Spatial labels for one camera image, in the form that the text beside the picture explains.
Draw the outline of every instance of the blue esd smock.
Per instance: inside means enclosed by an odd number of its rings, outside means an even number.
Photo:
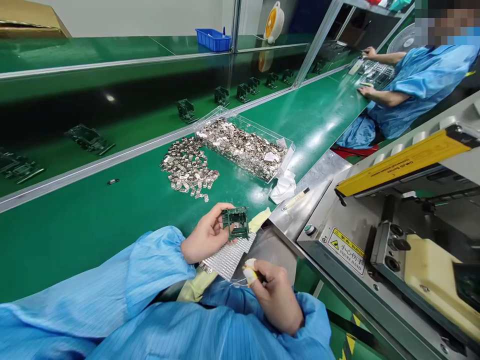
[[[0,359],[329,359],[325,306],[296,294],[305,326],[278,333],[250,289],[214,282],[202,303],[149,306],[193,279],[173,226],[147,232],[97,268],[0,305]]]
[[[357,117],[336,143],[345,148],[369,149],[375,139],[375,122],[387,139],[402,136],[415,119],[452,93],[477,58],[479,48],[478,45],[413,48],[396,65],[395,78],[383,89],[410,98],[394,107],[371,101],[366,114]]]

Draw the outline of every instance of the pile of metal parts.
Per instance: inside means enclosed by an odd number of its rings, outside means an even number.
[[[205,188],[211,189],[220,173],[208,168],[208,159],[205,153],[199,150],[203,145],[203,142],[197,141],[193,136],[184,137],[181,142],[175,141],[163,157],[160,167],[162,171],[170,173],[168,179],[172,189],[180,193],[190,193],[195,199],[203,198],[208,203],[209,196],[201,191]]]
[[[209,149],[267,182],[276,175],[288,151],[255,132],[238,128],[224,117],[198,131],[196,136],[204,140]]]

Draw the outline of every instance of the blue sleeve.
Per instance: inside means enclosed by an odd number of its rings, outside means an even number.
[[[400,68],[407,65],[408,55],[398,63]],[[462,58],[461,53],[452,51],[427,69],[413,73],[405,79],[394,81],[391,91],[419,99],[431,98],[445,88],[452,87],[453,90],[469,71],[470,63]]]
[[[0,304],[0,358],[85,356],[160,291],[195,277],[180,249],[184,239],[173,226],[147,232],[96,268]]]
[[[303,311],[305,326],[293,337],[281,334],[278,341],[292,359],[334,360],[334,353],[330,348],[332,329],[325,305],[304,292],[296,294],[296,299]]]

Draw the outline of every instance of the worker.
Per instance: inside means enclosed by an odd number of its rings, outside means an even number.
[[[351,149],[369,149],[384,139],[400,137],[420,116],[446,98],[468,73],[479,54],[478,45],[413,48],[408,53],[363,51],[368,60],[395,65],[395,78],[383,90],[362,86],[372,102],[337,140]]]
[[[251,288],[214,282],[201,304],[153,302],[229,239],[218,203],[186,239],[149,231],[99,267],[0,305],[0,359],[329,359],[324,304],[257,260]]]

